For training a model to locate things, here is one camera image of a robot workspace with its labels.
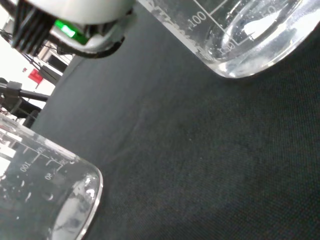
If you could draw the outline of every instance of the white wall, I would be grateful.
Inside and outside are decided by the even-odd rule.
[[[0,28],[3,28],[8,17],[9,14],[7,13],[7,11],[2,6],[0,6]]]
[[[2,28],[9,18],[9,14],[0,6],[0,28]],[[47,80],[43,80],[37,87],[37,83],[30,78],[29,74],[35,67],[30,64],[19,52],[12,49],[2,37],[0,37],[0,78],[22,84],[22,89],[51,95],[55,86]],[[30,100],[30,103],[43,108],[45,102]]]

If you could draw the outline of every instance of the air bubble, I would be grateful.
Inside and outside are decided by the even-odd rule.
[[[50,192],[45,192],[42,196],[47,201],[51,201],[52,199],[54,199],[54,195]]]

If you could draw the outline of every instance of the black cloth surface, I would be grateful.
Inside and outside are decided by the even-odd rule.
[[[136,11],[116,54],[72,61],[34,126],[102,171],[86,239],[320,239],[316,33],[232,80]]]

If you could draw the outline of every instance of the red sign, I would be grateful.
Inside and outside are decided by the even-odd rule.
[[[37,84],[40,84],[44,79],[42,76],[39,75],[39,71],[36,69],[33,69],[33,71],[29,75],[29,78],[35,81]]]

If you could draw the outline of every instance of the metal rod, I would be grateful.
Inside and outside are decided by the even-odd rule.
[[[33,99],[33,100],[38,100],[42,102],[46,102],[50,96],[42,94],[42,93],[37,93],[33,91],[26,91],[26,90],[20,90],[19,96],[23,98],[28,98],[28,99]]]
[[[0,83],[0,95],[1,94],[5,95],[6,90],[7,90],[7,85]],[[46,102],[50,96],[42,94],[42,93],[37,93],[37,92],[33,92],[33,91],[27,91],[27,90],[20,89],[19,97],[38,100],[41,102]]]

